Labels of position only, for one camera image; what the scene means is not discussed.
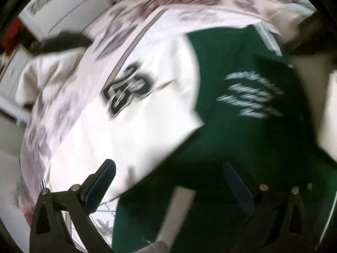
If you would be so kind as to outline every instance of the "gray fabric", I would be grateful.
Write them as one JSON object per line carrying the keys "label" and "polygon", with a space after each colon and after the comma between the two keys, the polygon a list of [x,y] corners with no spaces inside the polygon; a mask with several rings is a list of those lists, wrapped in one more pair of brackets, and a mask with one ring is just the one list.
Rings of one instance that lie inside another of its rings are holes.
{"label": "gray fabric", "polygon": [[155,242],[154,244],[150,244],[147,247],[144,247],[135,253],[169,253],[170,250],[166,243],[162,241]]}
{"label": "gray fabric", "polygon": [[51,52],[62,52],[78,47],[88,48],[92,40],[80,33],[61,31],[58,36],[43,40],[41,43],[34,42],[29,48],[33,56]]}

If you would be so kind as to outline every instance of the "white cabinet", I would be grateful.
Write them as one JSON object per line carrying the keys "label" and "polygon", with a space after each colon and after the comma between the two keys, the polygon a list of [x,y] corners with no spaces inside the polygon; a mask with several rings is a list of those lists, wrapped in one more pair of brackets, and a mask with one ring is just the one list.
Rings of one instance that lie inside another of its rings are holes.
{"label": "white cabinet", "polygon": [[19,47],[14,52],[15,54],[12,56],[7,67],[0,76],[0,94],[13,102],[15,102],[15,95],[19,85],[21,72],[31,58],[29,53],[22,47]]}
{"label": "white cabinet", "polygon": [[31,0],[19,19],[42,40],[61,30],[82,32],[110,7],[109,0]]}

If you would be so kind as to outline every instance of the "white cloth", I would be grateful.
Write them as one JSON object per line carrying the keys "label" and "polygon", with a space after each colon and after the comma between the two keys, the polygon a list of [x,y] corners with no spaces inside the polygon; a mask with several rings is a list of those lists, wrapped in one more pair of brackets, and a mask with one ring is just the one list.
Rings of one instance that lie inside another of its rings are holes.
{"label": "white cloth", "polygon": [[137,73],[153,77],[152,92],[133,99],[114,119],[102,99],[94,98],[49,163],[45,180],[52,191],[82,183],[112,159],[117,174],[102,200],[110,201],[147,176],[203,125],[194,112],[198,61],[187,38],[165,41]]}
{"label": "white cloth", "polygon": [[39,55],[28,62],[22,71],[16,92],[19,105],[35,103],[40,91],[47,102],[57,94],[61,86],[79,64],[85,48]]}

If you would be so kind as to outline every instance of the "black number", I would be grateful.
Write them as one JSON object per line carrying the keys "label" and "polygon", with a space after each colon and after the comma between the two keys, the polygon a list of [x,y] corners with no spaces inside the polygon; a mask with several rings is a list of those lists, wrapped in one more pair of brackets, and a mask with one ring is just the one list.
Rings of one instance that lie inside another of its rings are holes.
{"label": "black number", "polygon": [[101,92],[105,105],[109,105],[108,111],[114,118],[133,97],[144,98],[151,93],[153,81],[149,75],[137,73],[140,65],[134,63],[126,68],[125,75],[121,79],[113,80]]}

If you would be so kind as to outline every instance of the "metal screw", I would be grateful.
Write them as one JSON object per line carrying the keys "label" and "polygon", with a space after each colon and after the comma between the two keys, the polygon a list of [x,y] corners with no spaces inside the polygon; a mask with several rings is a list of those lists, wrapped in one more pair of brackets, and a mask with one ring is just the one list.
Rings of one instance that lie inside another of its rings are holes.
{"label": "metal screw", "polygon": [[299,193],[299,191],[300,191],[300,190],[299,190],[298,187],[293,187],[293,188],[292,188],[292,193],[295,194],[295,195],[297,195],[297,194]]}
{"label": "metal screw", "polygon": [[307,190],[312,190],[312,183],[311,182],[307,184]]}
{"label": "metal screw", "polygon": [[49,189],[48,188],[44,188],[41,190],[41,194],[42,195],[46,195],[48,193]]}
{"label": "metal screw", "polygon": [[262,185],[260,185],[260,189],[262,191],[267,191],[269,189],[269,187],[266,184],[262,184]]}
{"label": "metal screw", "polygon": [[79,184],[73,184],[70,188],[72,191],[77,191],[80,189],[80,185]]}

